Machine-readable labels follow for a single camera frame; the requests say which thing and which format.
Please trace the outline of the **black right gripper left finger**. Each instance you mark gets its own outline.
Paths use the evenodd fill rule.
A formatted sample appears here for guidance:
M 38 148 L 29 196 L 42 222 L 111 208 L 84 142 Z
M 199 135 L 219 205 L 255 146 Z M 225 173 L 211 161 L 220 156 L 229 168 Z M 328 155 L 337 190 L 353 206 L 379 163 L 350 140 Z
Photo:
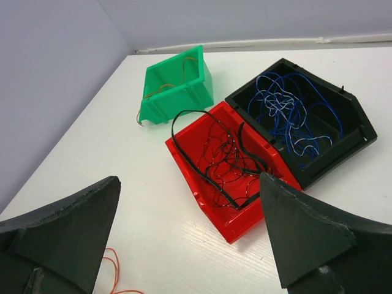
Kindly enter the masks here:
M 1 221 L 1 293 L 92 293 L 120 191 L 109 176 Z

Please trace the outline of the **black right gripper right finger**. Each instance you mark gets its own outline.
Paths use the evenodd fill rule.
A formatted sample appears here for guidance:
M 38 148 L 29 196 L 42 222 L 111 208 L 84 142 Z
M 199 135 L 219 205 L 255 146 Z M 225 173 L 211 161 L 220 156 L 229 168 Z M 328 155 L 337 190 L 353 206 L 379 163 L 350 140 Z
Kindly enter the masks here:
M 391 225 L 260 175 L 262 210 L 288 293 L 391 293 Z

